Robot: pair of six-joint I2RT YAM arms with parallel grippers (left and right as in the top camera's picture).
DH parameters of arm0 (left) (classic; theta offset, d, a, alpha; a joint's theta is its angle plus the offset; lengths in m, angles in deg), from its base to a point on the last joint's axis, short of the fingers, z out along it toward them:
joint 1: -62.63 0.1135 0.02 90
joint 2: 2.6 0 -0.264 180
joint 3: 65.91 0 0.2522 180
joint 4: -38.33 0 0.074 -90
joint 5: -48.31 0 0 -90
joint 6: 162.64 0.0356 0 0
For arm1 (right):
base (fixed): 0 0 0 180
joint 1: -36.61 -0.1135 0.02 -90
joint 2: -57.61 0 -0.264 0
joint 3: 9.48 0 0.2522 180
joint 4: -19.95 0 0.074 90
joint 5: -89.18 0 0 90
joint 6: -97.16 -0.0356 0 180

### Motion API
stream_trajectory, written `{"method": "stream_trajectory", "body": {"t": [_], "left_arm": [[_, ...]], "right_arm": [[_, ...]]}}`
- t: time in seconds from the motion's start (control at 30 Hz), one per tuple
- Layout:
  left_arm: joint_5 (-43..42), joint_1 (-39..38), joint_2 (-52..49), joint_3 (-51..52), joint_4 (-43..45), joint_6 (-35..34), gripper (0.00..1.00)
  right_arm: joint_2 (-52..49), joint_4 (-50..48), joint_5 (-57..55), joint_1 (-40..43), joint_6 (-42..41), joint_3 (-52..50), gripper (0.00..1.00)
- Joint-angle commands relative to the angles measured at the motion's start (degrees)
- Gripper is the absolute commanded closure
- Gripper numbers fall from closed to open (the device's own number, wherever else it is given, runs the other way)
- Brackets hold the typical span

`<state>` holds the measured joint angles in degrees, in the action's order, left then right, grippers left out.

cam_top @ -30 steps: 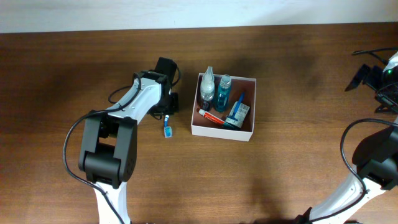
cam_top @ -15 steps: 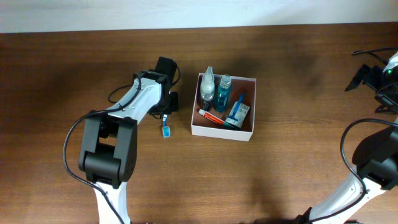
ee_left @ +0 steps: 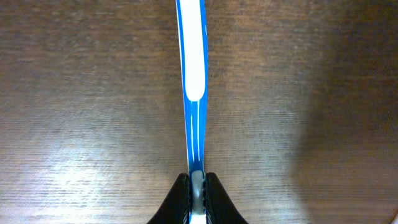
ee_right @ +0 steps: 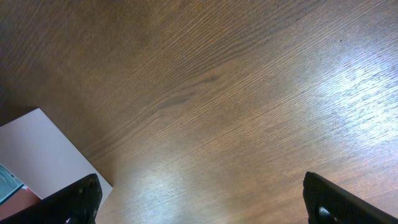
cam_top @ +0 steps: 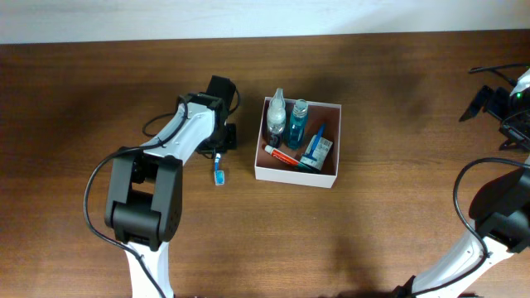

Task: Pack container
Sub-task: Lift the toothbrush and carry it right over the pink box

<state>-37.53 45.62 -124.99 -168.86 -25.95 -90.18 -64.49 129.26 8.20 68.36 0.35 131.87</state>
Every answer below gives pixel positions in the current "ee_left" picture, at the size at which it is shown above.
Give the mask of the blue white toothbrush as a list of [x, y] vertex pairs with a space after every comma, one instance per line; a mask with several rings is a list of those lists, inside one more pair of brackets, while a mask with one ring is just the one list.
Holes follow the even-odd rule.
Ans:
[[204, 0], [176, 0], [188, 175], [189, 223], [206, 223], [205, 132], [208, 34]]

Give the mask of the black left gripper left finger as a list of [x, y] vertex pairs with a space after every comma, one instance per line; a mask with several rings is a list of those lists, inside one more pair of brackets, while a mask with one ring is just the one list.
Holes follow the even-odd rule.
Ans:
[[148, 224], [188, 224], [190, 213], [190, 179], [180, 174]]

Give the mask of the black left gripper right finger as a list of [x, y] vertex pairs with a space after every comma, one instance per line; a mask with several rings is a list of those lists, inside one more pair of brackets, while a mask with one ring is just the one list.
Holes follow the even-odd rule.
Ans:
[[248, 224], [215, 173], [207, 173], [205, 182], [207, 224]]

